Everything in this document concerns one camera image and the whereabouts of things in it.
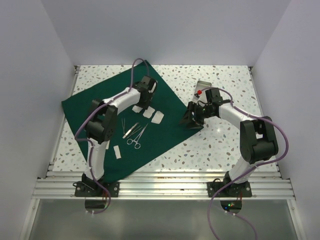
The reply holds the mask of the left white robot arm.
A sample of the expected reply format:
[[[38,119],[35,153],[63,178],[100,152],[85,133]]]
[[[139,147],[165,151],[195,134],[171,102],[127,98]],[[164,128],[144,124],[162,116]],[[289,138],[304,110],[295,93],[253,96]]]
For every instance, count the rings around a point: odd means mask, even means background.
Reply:
[[[147,109],[153,99],[158,82],[150,77],[143,76],[141,81],[131,83],[120,93],[103,100],[93,100],[90,114],[81,125],[86,133],[88,142],[86,169],[81,176],[82,192],[92,196],[103,193],[104,160],[106,147],[116,132],[118,115],[131,106]]]

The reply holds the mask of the curved-tip tweezers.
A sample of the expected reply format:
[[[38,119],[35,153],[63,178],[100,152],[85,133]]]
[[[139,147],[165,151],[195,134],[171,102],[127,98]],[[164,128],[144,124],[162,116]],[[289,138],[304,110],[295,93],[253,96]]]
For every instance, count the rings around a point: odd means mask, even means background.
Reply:
[[[123,135],[123,139],[125,139],[126,137],[129,136],[129,134],[138,126],[138,122],[136,122],[124,135]]]

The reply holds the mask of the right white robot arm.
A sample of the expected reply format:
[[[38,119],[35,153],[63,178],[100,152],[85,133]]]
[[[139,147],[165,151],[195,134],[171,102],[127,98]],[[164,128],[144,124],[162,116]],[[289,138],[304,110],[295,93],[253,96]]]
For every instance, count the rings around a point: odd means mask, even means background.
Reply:
[[[207,183],[210,197],[236,197],[240,193],[252,196],[249,177],[257,165],[269,160],[279,152],[272,119],[268,116],[253,116],[234,105],[233,99],[223,99],[218,87],[207,87],[195,93],[196,102],[190,101],[180,123],[189,129],[201,129],[205,119],[217,117],[239,130],[240,158],[226,172],[222,181]],[[206,102],[199,100],[205,94]]]

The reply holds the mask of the fine straight tweezers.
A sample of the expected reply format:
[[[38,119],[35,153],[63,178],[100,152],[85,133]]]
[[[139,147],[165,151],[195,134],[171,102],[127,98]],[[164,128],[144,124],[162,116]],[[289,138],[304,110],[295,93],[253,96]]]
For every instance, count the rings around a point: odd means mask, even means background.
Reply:
[[[142,127],[140,125],[138,125],[131,133],[129,136],[134,135],[135,133],[137,133],[138,131],[140,131],[142,129]]]

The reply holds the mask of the white gauze pad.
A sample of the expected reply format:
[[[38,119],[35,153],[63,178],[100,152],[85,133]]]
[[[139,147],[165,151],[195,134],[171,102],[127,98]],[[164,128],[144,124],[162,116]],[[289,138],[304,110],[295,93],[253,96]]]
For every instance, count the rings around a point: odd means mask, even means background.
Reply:
[[[155,112],[155,109],[149,106],[149,107],[143,112],[143,116],[144,116],[145,118],[150,119],[150,118],[152,117],[152,115],[153,115],[154,112]]]
[[[139,107],[139,106],[134,105],[134,106],[132,107],[132,110],[133,110],[135,113],[139,113],[139,112],[142,110],[142,108]]]
[[[154,114],[151,122],[154,124],[160,124],[163,118],[164,118],[164,114],[161,111],[157,111]]]

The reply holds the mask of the metal tray tin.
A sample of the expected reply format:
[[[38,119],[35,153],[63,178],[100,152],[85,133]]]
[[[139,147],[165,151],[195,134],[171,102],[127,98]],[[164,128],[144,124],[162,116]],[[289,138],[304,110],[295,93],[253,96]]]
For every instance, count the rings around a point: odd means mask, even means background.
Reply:
[[[198,80],[196,85],[195,85],[195,90],[194,90],[192,101],[194,103],[197,103],[198,101],[202,101],[204,103],[207,103],[207,97],[206,97],[206,94],[204,92],[202,94],[200,94],[199,96],[196,96],[196,94],[198,93],[199,90],[210,88],[211,86],[212,86],[211,82]]]

